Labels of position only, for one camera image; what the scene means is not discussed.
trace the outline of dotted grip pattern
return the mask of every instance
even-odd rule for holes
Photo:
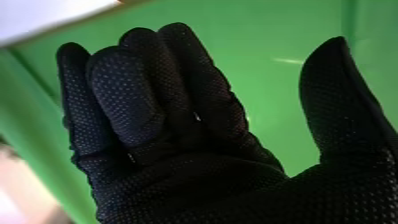
[[[321,158],[293,178],[184,24],[135,28],[92,56],[67,43],[56,61],[72,162],[101,223],[398,223],[396,132],[341,37],[302,68]]]

